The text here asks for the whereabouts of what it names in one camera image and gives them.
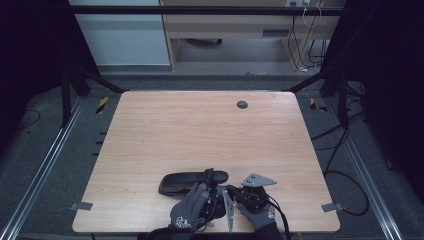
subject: black glove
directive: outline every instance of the black glove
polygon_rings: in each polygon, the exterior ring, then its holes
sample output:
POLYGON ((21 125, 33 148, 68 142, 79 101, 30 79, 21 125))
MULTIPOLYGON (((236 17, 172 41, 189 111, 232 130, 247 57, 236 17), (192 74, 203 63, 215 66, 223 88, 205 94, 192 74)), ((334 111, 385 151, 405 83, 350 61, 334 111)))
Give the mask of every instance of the black glove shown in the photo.
POLYGON ((252 223, 255 231, 268 224, 275 223, 275 208, 270 204, 265 205, 261 210, 253 213, 249 212, 241 203, 237 204, 237 208, 252 223))
POLYGON ((171 225, 175 228, 197 228, 205 221, 199 219, 200 210, 209 198, 206 184, 195 183, 185 198, 171 210, 171 225))

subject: wooden table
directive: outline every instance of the wooden table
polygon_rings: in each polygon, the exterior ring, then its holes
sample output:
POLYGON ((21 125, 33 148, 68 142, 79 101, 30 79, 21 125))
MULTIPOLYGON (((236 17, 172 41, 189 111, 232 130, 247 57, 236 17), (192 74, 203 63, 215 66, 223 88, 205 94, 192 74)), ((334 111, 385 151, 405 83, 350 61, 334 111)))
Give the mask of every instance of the wooden table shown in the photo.
MULTIPOLYGON (((226 171, 240 186, 250 173, 277 180, 265 189, 290 231, 332 232, 337 214, 296 97, 289 92, 126 92, 116 109, 82 202, 76 232, 150 232, 170 223, 179 198, 158 193, 169 173, 226 171), (238 101, 248 107, 240 109, 238 101)), ((281 217, 278 227, 284 231, 281 217)), ((226 217, 208 232, 227 232, 226 217)), ((252 225, 235 210, 234 232, 252 225)))

